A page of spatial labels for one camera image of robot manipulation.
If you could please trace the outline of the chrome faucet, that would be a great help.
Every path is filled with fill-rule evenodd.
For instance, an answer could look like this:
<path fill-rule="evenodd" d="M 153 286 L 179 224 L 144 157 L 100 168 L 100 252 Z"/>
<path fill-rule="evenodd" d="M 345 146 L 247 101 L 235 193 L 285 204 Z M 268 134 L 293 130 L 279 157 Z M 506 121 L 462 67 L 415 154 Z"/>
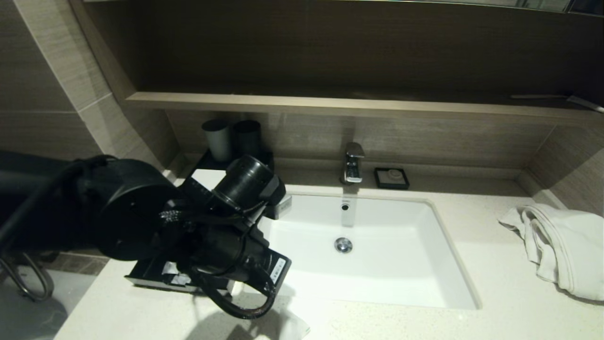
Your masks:
<path fill-rule="evenodd" d="M 365 157 L 362 146 L 356 142 L 349 142 L 344 149 L 344 162 L 340 177 L 343 185 L 362 183 L 361 159 Z"/>

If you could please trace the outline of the black soap dish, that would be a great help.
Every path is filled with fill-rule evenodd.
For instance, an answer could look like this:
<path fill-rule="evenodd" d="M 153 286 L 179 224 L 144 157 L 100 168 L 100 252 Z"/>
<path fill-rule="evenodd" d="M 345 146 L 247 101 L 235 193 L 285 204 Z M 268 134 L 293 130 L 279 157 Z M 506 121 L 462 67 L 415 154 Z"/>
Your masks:
<path fill-rule="evenodd" d="M 382 181 L 380 181 L 382 179 L 382 172 L 389 170 L 390 168 L 375 168 L 375 181 L 376 181 L 376 186 L 380 189 L 390 189 L 390 190 L 396 190 L 396 191 L 406 191 L 409 189 L 410 187 L 410 181 L 408 180 L 408 177 L 406 176 L 406 173 L 403 169 L 397 169 L 399 170 L 403 176 L 405 177 L 406 183 L 405 184 L 387 184 L 387 183 L 383 183 Z"/>

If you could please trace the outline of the wall mirror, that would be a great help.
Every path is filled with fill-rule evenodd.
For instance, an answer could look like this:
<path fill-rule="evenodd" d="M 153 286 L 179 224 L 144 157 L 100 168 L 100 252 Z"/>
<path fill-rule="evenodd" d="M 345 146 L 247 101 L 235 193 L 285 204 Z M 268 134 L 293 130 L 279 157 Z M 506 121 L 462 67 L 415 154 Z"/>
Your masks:
<path fill-rule="evenodd" d="M 604 0 L 401 0 L 414 2 L 513 7 L 540 11 L 604 17 Z"/>

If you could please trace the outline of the grey cup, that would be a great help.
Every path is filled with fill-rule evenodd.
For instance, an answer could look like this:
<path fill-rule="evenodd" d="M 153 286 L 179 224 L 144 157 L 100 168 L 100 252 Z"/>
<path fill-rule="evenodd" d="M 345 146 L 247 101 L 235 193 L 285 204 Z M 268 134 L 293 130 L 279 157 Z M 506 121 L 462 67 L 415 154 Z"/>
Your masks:
<path fill-rule="evenodd" d="M 202 124 L 211 155 L 217 162 L 230 162 L 233 159 L 229 123 L 222 119 L 211 119 Z"/>

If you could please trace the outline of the white towel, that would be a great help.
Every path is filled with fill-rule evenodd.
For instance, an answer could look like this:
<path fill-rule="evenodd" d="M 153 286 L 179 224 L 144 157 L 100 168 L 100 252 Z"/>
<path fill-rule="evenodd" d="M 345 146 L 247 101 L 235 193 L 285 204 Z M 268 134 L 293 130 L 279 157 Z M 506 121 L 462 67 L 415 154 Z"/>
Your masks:
<path fill-rule="evenodd" d="M 535 203 L 511 208 L 498 222 L 522 239 L 538 278 L 604 302 L 604 217 Z"/>

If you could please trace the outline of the black amenity drawer box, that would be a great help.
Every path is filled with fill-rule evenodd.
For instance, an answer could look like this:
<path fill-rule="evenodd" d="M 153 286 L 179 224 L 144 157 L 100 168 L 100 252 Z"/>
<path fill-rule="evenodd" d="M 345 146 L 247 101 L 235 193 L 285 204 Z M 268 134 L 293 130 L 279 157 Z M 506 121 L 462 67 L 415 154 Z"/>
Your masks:
<path fill-rule="evenodd" d="M 184 192 L 184 194 L 193 200 L 194 204 L 202 207 L 204 213 L 213 214 L 218 216 L 217 213 L 210 211 L 210 203 L 209 201 L 212 198 L 211 191 L 205 189 L 202 185 L 197 183 L 194 179 L 192 179 L 191 175 L 196 169 L 212 169 L 212 170 L 226 170 L 228 166 L 233 163 L 233 161 L 239 159 L 244 155 L 236 155 L 232 161 L 229 162 L 217 162 L 213 159 L 211 153 L 207 151 L 200 161 L 196 164 L 192 172 L 187 176 L 184 183 L 180 185 L 180 189 Z M 273 156 L 270 152 L 262 152 L 260 157 L 257 158 L 261 163 L 266 164 L 274 171 L 273 164 Z"/>

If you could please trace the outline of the white ceramic sink basin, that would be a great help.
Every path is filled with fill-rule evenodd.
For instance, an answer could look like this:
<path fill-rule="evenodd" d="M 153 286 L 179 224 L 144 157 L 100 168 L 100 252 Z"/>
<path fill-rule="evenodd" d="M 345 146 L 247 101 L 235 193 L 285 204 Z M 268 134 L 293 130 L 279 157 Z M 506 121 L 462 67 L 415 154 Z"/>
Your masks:
<path fill-rule="evenodd" d="M 476 310 L 479 303 L 429 202 L 294 195 L 259 229 L 292 260 L 281 296 Z M 337 238 L 353 243 L 348 254 Z"/>

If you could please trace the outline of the wooden wall shelf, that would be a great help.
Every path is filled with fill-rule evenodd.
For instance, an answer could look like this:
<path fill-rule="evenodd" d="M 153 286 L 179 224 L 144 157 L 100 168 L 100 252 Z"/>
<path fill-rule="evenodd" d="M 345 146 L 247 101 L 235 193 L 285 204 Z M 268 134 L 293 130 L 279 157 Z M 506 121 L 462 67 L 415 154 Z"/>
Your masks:
<path fill-rule="evenodd" d="M 604 114 L 583 108 L 486 103 L 370 100 L 274 95 L 139 91 L 130 106 L 165 110 L 287 113 L 359 118 L 418 118 L 604 127 Z"/>

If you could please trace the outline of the dark brown cup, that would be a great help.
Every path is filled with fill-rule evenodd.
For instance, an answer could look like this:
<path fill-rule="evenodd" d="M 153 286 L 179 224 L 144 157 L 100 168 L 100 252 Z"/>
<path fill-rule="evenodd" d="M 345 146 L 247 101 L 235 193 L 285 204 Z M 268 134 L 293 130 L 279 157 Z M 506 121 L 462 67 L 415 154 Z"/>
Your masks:
<path fill-rule="evenodd" d="M 260 123 L 256 120 L 242 120 L 233 125 L 233 131 L 238 155 L 259 158 L 262 151 Z"/>

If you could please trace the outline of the white flat sheet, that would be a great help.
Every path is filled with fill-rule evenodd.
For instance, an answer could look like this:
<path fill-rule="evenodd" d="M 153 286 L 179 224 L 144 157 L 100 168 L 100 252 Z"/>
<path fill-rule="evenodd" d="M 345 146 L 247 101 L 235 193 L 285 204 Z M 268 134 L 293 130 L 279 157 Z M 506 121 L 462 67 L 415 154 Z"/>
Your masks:
<path fill-rule="evenodd" d="M 226 170 L 196 169 L 191 177 L 209 191 L 213 191 L 226 176 Z"/>

